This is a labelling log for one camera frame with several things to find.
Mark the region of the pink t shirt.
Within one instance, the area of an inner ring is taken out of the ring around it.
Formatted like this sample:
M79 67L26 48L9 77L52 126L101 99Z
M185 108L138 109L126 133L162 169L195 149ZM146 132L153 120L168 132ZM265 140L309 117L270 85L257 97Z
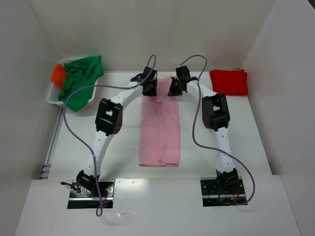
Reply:
M177 167L180 162L181 134L179 107L175 96L168 96L171 77L157 80L157 96L143 96L139 165Z

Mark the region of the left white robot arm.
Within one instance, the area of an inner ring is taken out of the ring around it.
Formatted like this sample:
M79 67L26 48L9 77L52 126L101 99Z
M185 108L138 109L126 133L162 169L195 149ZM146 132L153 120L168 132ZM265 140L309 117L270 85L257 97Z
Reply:
M88 193L97 194L96 179L99 178L100 167L111 140L122 128L124 108L142 95L157 95L157 70L148 66L130 80L126 89L110 99L101 99L95 117L93 152L76 178L78 186Z

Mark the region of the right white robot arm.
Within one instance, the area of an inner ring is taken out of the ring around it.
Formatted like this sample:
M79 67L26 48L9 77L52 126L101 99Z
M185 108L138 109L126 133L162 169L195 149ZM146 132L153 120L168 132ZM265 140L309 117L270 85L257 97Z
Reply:
M235 163L230 157L231 149L228 140L230 114L226 96L199 83L197 77L190 75L185 65L177 67L176 76L171 79L169 96L179 96L185 91L198 99L203 124L214 137L216 145L214 150L219 152L216 160L218 193L226 193L237 184L239 178Z

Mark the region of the folded red t shirt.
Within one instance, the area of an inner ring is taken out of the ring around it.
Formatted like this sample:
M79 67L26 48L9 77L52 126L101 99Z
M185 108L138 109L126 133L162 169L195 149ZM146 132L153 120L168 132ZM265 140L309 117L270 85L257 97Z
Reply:
M209 72L216 93L229 96L247 96L247 72L245 70L211 70Z

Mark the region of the green t shirt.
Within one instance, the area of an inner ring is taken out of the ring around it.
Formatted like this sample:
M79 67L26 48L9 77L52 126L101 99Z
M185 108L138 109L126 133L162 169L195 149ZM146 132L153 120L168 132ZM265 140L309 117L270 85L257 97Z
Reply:
M59 101L67 104L70 110L78 112L87 105L88 100L93 95L94 88L85 88L74 94L71 98L68 97L82 87L94 85L96 80L104 75L101 56L74 60L66 63L64 68L66 71L66 80L59 94Z

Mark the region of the orange t shirt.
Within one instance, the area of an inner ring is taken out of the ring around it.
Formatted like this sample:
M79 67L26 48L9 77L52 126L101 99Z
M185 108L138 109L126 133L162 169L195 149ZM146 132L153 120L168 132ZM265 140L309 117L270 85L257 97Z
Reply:
M58 63L53 71L51 82L54 83L60 90L63 90L63 85L66 80L67 72L64 66Z

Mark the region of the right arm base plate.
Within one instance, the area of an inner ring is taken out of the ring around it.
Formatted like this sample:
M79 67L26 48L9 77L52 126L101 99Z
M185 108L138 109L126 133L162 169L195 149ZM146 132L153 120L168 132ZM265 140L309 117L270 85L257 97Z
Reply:
M200 185L204 207L235 206L235 202L242 204L247 200L241 178L232 187L221 191L215 178L201 178Z

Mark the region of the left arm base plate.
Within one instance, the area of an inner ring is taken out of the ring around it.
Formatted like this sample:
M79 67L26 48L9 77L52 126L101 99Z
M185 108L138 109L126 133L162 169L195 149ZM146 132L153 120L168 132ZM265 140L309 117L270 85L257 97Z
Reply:
M114 181L106 180L99 182L100 192L103 201L103 208L113 208ZM100 205L97 189L93 192L78 186L76 181L72 181L67 209L97 209Z

